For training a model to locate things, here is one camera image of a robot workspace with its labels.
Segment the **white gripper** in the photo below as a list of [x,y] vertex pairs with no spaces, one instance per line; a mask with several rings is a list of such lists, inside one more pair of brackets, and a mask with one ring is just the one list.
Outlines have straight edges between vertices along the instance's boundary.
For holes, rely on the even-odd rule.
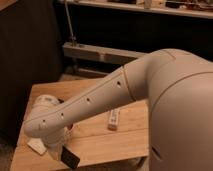
[[65,127],[55,133],[48,135],[44,139],[44,145],[49,155],[56,161],[62,161],[71,169],[76,169],[80,162],[80,158],[70,152],[66,147],[70,138],[71,131]]

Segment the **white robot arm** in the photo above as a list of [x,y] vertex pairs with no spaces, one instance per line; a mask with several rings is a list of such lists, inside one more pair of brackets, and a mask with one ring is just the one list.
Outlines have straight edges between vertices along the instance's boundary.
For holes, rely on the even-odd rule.
[[154,51],[62,104],[39,103],[24,130],[56,144],[65,126],[142,99],[149,171],[213,171],[213,62],[184,50]]

